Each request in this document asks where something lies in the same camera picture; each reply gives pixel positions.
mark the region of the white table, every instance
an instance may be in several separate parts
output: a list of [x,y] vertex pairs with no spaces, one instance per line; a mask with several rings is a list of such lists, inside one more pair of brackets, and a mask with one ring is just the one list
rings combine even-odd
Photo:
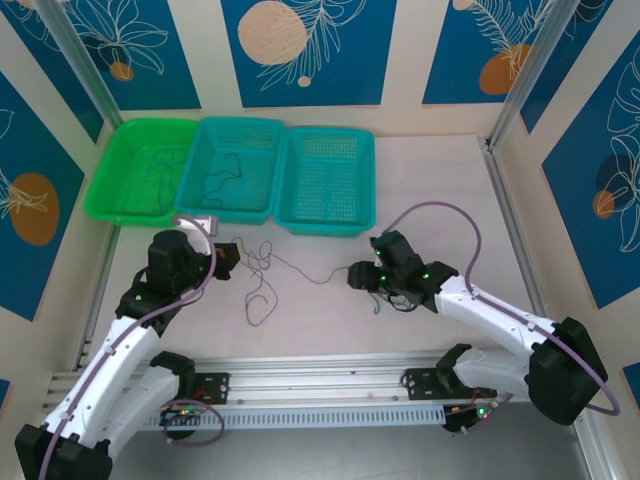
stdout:
[[[378,222],[369,234],[379,234],[415,203],[455,203],[473,216],[483,234],[474,283],[530,309],[477,139],[379,138],[376,149]],[[475,236],[456,212],[425,208],[405,219],[398,230],[425,263],[440,260],[461,272],[466,270]],[[157,231],[122,228],[90,356],[105,338],[120,296],[130,287],[134,274],[146,266],[147,248]],[[222,224],[217,240],[228,242],[240,236],[250,251],[271,240],[276,255],[322,280],[336,267],[372,260],[369,234],[356,239],[295,236],[270,220],[262,226]],[[459,342],[494,345],[471,327],[425,308],[403,314],[382,304],[380,314],[374,315],[375,302],[366,292],[346,284],[346,271],[336,273],[326,285],[314,285],[274,259],[265,279],[278,292],[279,304],[262,326],[249,326],[244,309],[245,295],[259,280],[238,265],[230,281],[212,281],[198,303],[182,309],[157,351],[170,350],[192,358],[244,358],[447,350]],[[256,300],[252,305],[254,321],[261,317],[261,308],[271,307]]]

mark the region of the teal basket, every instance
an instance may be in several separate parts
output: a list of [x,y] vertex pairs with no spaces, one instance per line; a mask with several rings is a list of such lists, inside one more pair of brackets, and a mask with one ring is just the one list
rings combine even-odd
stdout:
[[284,124],[275,120],[202,120],[178,189],[178,209],[227,223],[264,223],[273,211],[284,134]]
[[357,237],[376,222],[375,140],[364,130],[287,133],[275,220],[297,235]]

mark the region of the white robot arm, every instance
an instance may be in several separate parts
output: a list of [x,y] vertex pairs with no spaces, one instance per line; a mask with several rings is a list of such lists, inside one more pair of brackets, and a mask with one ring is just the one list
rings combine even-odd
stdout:
[[212,277],[230,278],[239,252],[235,244],[213,245],[213,225],[211,217],[183,218],[177,230],[155,235],[148,267],[122,296],[94,359],[43,424],[25,425],[16,437],[26,480],[106,480],[149,416],[193,395],[194,362],[170,352],[157,355],[128,392],[123,388],[187,301],[183,295],[194,296]]
[[483,292],[441,262],[425,265],[397,231],[372,238],[371,245],[380,266],[353,264],[348,278],[352,288],[405,297],[414,308],[424,306],[473,326],[509,352],[453,347],[438,363],[436,375],[451,398],[464,398],[460,392],[475,388],[509,392],[529,397],[548,418],[570,425],[604,386],[607,372],[576,320],[537,317]]

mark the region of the wall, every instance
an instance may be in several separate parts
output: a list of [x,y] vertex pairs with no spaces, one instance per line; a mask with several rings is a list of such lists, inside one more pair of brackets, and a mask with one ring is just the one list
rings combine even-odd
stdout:
[[[554,2],[61,5],[126,118],[262,116],[378,135],[482,136]],[[0,0],[0,9],[36,57],[56,49],[25,2]],[[50,78],[60,75],[38,61]],[[54,84],[63,92],[69,82]]]
[[[52,372],[72,367],[81,341],[95,273],[104,254],[108,233],[108,225],[91,220],[85,215],[82,201],[88,184],[87,179],[93,174],[110,132],[104,131],[95,144],[5,17],[1,15],[0,32],[0,72],[3,76],[0,108],[7,107],[9,96],[13,99],[13,105],[22,103],[20,97],[28,105],[13,114],[12,125],[0,140],[0,168],[7,172],[9,180],[14,184],[17,182],[9,172],[15,169],[28,166],[27,171],[38,171],[35,167],[32,168],[38,164],[44,170],[49,169],[47,171],[53,172],[51,181],[57,188],[60,205],[60,217],[54,238],[61,242],[57,252],[54,249],[55,262],[52,264],[50,275],[49,264],[38,264],[34,260],[39,258],[47,246],[27,245],[27,240],[37,240],[30,236],[31,233],[25,232],[40,230],[20,230],[16,227],[21,219],[29,218],[29,213],[35,212],[37,215],[40,211],[23,203],[20,212],[16,213],[15,206],[12,209],[15,218],[13,214],[8,213],[0,219],[0,227],[3,229],[0,235],[0,265],[3,265],[4,280],[21,284],[25,279],[28,281],[37,277],[44,278],[46,282],[44,295],[33,318],[30,318],[30,314],[18,315],[0,308],[0,378],[10,382],[8,395],[0,412],[0,477],[14,478],[18,462],[13,440],[26,422],[40,421],[38,412],[41,410]],[[5,77],[12,87],[5,83]],[[24,123],[27,118],[31,118],[31,123]],[[28,132],[18,130],[21,125],[26,124],[36,129]],[[20,151],[8,150],[7,142],[12,138],[21,139],[23,142],[22,157]],[[34,158],[31,153],[25,153],[32,152],[33,148],[44,142],[55,148],[42,152],[43,158]],[[72,163],[75,162],[79,168],[56,163],[68,157],[71,157]],[[68,185],[65,183],[65,177],[70,171],[69,168],[73,170],[76,180],[82,181],[84,174],[84,182],[80,187],[75,207],[75,192],[65,192],[64,188],[60,188],[60,185]],[[3,190],[0,193],[6,195],[5,189],[0,190]],[[49,191],[47,198],[50,200],[52,195]],[[67,197],[71,199],[68,201],[72,202],[69,208],[64,204]],[[51,213],[51,204],[47,205],[48,213]],[[72,209],[66,229],[63,222],[65,209]],[[43,224],[48,219],[50,217],[41,218]],[[10,271],[7,266],[13,268],[17,256],[14,246],[20,251],[31,252],[31,255],[21,254],[22,268]]]
[[[638,271],[640,252],[623,251],[630,244],[629,237],[621,238],[619,219],[628,200],[621,207],[601,193],[609,187],[600,185],[606,180],[600,177],[616,164],[606,160],[612,147],[618,153],[611,139],[630,131],[609,116],[621,64],[603,79],[638,33],[639,18],[637,1],[614,0],[531,134],[518,121],[497,150],[549,311],[554,318],[570,315],[585,323],[621,402],[620,416],[598,417],[626,466],[626,476],[619,478],[638,478],[640,472],[640,411],[622,374],[623,367],[640,361],[640,291],[633,286],[638,277],[626,273]],[[618,90],[623,96],[630,87],[625,82]],[[601,101],[607,89],[608,102]],[[637,152],[632,156],[637,159]],[[601,279],[593,262],[601,265]]]

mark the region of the green plastic tray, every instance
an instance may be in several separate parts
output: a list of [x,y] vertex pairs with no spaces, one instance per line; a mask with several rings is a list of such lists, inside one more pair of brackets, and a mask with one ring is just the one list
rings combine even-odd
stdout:
[[111,140],[87,193],[87,213],[116,225],[171,226],[195,120],[138,118]]

